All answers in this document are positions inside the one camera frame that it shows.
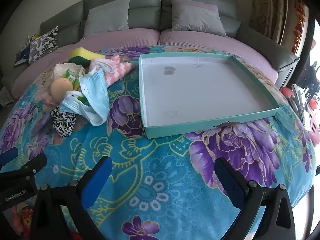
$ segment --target screw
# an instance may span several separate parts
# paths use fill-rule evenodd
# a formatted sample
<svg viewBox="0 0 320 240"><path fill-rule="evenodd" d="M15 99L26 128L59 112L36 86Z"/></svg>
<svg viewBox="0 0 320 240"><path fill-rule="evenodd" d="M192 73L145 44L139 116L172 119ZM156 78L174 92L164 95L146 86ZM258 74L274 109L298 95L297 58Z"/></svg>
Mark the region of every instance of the screw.
<svg viewBox="0 0 320 240"><path fill-rule="evenodd" d="M48 188L48 184L43 184L40 187L41 190L46 190L47 188Z"/></svg>
<svg viewBox="0 0 320 240"><path fill-rule="evenodd" d="M250 180L250 181L249 181L249 186L250 186L250 187L257 187L257 186L258 186L258 183L255 182L254 180Z"/></svg>
<svg viewBox="0 0 320 240"><path fill-rule="evenodd" d="M76 179L74 179L74 180L70 181L69 185L71 187L77 186L78 185L78 181Z"/></svg>
<svg viewBox="0 0 320 240"><path fill-rule="evenodd" d="M285 184L280 184L279 187L280 187L280 189L283 189L283 190L286 190L286 189L287 189L287 187L285 186Z"/></svg>

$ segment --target surgical mask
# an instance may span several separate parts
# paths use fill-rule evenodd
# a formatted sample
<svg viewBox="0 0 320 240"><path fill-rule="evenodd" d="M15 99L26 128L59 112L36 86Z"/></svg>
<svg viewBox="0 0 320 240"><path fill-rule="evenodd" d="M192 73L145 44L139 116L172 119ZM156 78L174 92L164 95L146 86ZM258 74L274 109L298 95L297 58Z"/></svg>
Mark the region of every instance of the surgical mask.
<svg viewBox="0 0 320 240"><path fill-rule="evenodd" d="M96 65L87 75L79 78L82 93L68 91L60 105L61 112L79 114L85 117L93 126L106 122L110 111L109 96L103 70L113 73L112 66L108 64ZM85 105L77 97L85 96L90 104Z"/></svg>

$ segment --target black and white patterned pillow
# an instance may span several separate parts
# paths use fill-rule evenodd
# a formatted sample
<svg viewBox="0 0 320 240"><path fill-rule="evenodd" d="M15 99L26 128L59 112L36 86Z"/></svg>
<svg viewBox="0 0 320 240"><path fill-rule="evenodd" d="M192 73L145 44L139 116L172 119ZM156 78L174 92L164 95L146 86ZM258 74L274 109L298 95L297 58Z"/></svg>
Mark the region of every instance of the black and white patterned pillow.
<svg viewBox="0 0 320 240"><path fill-rule="evenodd" d="M57 34L58 26L30 42L29 65L58 48Z"/></svg>

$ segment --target throw pillow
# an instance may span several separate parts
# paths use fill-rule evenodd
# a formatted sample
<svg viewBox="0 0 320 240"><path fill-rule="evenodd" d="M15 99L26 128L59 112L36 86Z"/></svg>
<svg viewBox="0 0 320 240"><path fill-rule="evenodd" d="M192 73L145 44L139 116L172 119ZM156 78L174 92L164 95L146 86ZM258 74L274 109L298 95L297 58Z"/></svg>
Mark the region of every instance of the throw pillow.
<svg viewBox="0 0 320 240"><path fill-rule="evenodd" d="M130 0L116 0L89 10L84 38L99 32L127 30Z"/></svg>
<svg viewBox="0 0 320 240"><path fill-rule="evenodd" d="M205 32L225 37L218 7L191 0L171 0L172 30Z"/></svg>
<svg viewBox="0 0 320 240"><path fill-rule="evenodd" d="M57 34L58 26L30 42L29 65L58 48Z"/></svg>

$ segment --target brown curtain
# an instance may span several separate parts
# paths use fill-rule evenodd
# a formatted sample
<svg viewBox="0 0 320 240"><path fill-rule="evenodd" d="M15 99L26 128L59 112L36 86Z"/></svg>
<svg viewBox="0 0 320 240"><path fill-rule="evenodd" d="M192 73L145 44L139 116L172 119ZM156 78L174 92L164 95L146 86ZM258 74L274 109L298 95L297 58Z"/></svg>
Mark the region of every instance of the brown curtain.
<svg viewBox="0 0 320 240"><path fill-rule="evenodd" d="M288 0L253 0L250 27L281 43L288 14Z"/></svg>

